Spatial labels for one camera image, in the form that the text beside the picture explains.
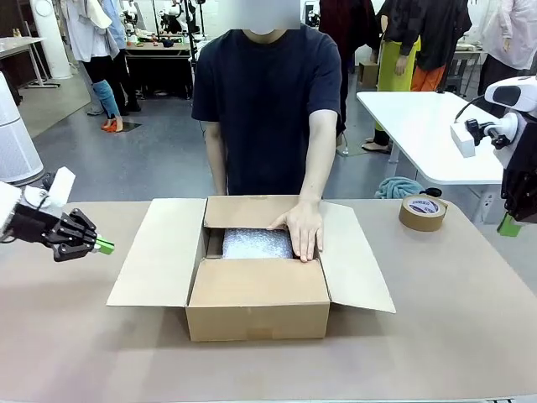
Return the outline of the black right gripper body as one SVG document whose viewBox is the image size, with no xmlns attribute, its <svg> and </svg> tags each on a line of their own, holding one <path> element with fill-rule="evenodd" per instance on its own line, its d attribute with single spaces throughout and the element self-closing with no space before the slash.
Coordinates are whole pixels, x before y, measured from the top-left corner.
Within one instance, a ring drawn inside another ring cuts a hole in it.
<svg viewBox="0 0 537 403">
<path fill-rule="evenodd" d="M 503 172 L 501 195 L 507 213 L 518 222 L 536 222 L 536 118 L 518 115 L 513 151 Z"/>
</svg>

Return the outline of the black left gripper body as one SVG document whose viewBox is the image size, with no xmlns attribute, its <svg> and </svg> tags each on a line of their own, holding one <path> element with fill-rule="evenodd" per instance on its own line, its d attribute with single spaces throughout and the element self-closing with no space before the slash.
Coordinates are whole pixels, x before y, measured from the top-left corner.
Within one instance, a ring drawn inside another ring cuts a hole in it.
<svg viewBox="0 0 537 403">
<path fill-rule="evenodd" d="M 30 207 L 16 207 L 6 226 L 6 236 L 8 240 L 17 239 L 51 247 L 57 239 L 55 230 L 62 215 L 62 212 L 50 214 Z"/>
</svg>

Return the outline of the person's left hand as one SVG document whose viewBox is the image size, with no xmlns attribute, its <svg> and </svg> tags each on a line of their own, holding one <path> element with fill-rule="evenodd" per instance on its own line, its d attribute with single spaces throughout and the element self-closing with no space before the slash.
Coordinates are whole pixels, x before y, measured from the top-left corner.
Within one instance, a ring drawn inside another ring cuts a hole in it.
<svg viewBox="0 0 537 403">
<path fill-rule="evenodd" d="M 268 227 L 268 230 L 286 228 L 293 252 L 303 262 L 311 261 L 315 252 L 324 248 L 324 223 L 319 205 L 319 199 L 300 198 Z"/>
</svg>

